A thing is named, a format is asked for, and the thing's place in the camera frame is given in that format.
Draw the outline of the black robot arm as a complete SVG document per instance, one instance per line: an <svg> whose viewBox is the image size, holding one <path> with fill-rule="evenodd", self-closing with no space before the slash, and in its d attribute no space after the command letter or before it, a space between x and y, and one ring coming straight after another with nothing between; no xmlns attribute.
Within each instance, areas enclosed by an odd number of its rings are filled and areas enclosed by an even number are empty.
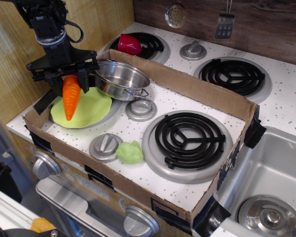
<svg viewBox="0 0 296 237"><path fill-rule="evenodd" d="M44 80L57 96L62 96L63 76L77 76L83 92L89 91L89 75L99 68L97 53L73 47L84 39L82 28L67 20L62 0L14 0L19 14L35 32L45 55L29 63L34 81Z"/></svg>

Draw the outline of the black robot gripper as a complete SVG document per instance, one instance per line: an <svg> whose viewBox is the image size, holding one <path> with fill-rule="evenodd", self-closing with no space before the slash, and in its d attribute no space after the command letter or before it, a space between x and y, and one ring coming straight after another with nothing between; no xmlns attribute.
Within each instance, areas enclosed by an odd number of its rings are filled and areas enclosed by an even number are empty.
<svg viewBox="0 0 296 237"><path fill-rule="evenodd" d="M26 66L34 81L45 80L62 97L61 76L77 75L80 88L84 93L89 91L89 74L100 68L96 51L74 48L68 39L43 49L45 55Z"/></svg>

